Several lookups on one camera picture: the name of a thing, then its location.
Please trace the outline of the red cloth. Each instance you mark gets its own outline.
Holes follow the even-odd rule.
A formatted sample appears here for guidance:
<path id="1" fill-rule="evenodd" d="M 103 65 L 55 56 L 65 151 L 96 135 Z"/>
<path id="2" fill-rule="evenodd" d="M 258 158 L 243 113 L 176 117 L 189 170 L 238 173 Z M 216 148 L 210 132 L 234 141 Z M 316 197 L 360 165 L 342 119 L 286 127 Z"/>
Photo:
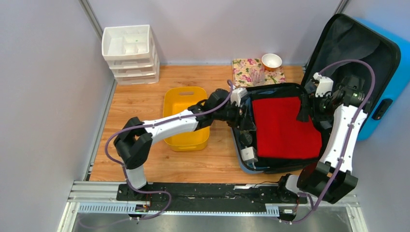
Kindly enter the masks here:
<path id="1" fill-rule="evenodd" d="M 321 133 L 310 118 L 297 120 L 300 106 L 298 97 L 252 101 L 259 157 L 307 160 L 319 156 Z"/>

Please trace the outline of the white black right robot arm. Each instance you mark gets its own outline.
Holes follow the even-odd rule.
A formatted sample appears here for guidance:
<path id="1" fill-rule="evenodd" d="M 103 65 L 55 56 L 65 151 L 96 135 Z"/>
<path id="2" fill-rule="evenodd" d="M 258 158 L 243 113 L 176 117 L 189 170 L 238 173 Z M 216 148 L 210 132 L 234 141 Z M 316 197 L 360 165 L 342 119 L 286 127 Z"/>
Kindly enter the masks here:
<path id="1" fill-rule="evenodd" d="M 306 166 L 300 175 L 282 176 L 276 188 L 276 197 L 286 203 L 297 200 L 301 193 L 309 193 L 335 204 L 350 193 L 358 183 L 352 175 L 352 153 L 367 113 L 366 94 L 359 88 L 359 79 L 348 78 L 335 91 L 334 81 L 319 73 L 313 75 L 317 83 L 315 98 L 321 100 L 319 109 L 332 109 L 333 125 L 325 151 L 318 162 Z"/>

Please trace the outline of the blue fish print suitcase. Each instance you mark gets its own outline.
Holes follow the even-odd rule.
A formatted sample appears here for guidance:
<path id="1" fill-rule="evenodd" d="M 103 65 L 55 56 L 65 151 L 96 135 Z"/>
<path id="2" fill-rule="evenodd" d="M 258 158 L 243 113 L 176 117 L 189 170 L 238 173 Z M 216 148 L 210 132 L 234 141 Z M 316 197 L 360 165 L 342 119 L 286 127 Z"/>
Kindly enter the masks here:
<path id="1" fill-rule="evenodd" d="M 317 162 L 330 145 L 331 95 L 344 87 L 363 98 L 367 113 L 358 140 L 367 139 L 410 81 L 410 44 L 359 18 L 336 14 L 326 23 L 302 82 L 248 87 L 245 109 L 256 131 L 233 129 L 241 169 L 249 174 L 292 172 Z M 255 148 L 255 157 L 241 150 Z"/>

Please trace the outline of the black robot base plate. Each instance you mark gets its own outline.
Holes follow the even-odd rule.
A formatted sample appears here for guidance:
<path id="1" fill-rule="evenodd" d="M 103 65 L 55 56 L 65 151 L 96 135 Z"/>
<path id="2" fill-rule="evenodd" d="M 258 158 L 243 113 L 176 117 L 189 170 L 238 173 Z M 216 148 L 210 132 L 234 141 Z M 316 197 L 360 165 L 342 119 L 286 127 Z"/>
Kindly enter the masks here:
<path id="1" fill-rule="evenodd" d="M 167 211 L 182 212 L 233 212 L 262 213 L 266 204 L 307 203 L 306 198 L 279 194 L 278 185 L 259 184 L 204 184 L 204 183 L 148 183 L 141 191 L 133 191 L 127 184 L 120 184 L 116 200 L 147 203 L 151 212 L 166 207 Z"/>

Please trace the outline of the yellow plastic basket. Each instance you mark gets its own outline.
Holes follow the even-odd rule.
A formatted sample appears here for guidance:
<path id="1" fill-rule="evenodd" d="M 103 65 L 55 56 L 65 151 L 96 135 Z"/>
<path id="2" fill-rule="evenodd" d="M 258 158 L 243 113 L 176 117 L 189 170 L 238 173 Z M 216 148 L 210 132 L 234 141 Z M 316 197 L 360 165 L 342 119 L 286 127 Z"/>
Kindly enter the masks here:
<path id="1" fill-rule="evenodd" d="M 176 87 L 164 95 L 163 117 L 172 116 L 186 110 L 201 100 L 207 99 L 206 91 L 201 87 Z M 197 151 L 206 148 L 210 136 L 210 128 L 195 132 L 178 134 L 164 141 L 173 151 Z"/>

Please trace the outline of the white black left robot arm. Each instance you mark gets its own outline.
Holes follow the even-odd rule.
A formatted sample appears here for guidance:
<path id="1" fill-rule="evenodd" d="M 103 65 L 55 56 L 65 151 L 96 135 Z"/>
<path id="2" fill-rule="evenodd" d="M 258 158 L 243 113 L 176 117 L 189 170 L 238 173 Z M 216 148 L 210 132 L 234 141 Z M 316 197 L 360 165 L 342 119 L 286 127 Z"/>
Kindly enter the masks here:
<path id="1" fill-rule="evenodd" d="M 180 113 L 157 120 L 129 119 L 115 134 L 113 144 L 121 158 L 120 164 L 130 186 L 129 194 L 137 201 L 148 193 L 143 165 L 151 146 L 160 140 L 186 132 L 207 128 L 215 121 L 224 121 L 233 129 L 255 131 L 256 125 L 245 105 L 247 90 L 215 90 L 208 99 L 201 100 Z"/>

